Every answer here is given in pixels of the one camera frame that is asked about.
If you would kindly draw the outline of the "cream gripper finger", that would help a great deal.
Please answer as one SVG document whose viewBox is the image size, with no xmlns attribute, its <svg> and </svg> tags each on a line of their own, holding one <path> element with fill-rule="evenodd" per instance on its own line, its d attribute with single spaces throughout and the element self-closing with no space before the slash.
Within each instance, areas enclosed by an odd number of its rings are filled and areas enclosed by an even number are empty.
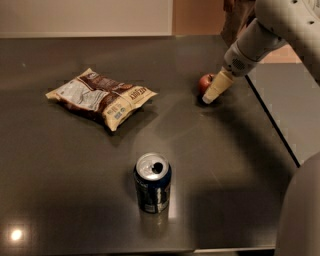
<svg viewBox="0 0 320 256">
<path fill-rule="evenodd" d="M 208 86 L 202 100 L 206 104 L 215 101 L 234 82 L 232 73 L 225 68 L 222 68 L 217 74 L 207 74 L 205 81 L 208 82 Z"/>
</svg>

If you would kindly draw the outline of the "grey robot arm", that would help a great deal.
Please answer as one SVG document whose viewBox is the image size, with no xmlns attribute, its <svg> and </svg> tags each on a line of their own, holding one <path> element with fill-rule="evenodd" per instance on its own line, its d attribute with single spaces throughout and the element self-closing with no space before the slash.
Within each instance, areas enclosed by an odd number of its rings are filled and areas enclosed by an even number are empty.
<svg viewBox="0 0 320 256">
<path fill-rule="evenodd" d="M 319 0 L 256 0 L 255 19 L 226 51 L 202 100 L 213 102 L 235 78 L 286 44 L 304 68 L 273 71 L 258 87 L 270 94 L 275 113 L 289 127 L 289 147 L 297 150 L 300 165 L 283 199 L 274 256 L 320 256 Z"/>
</svg>

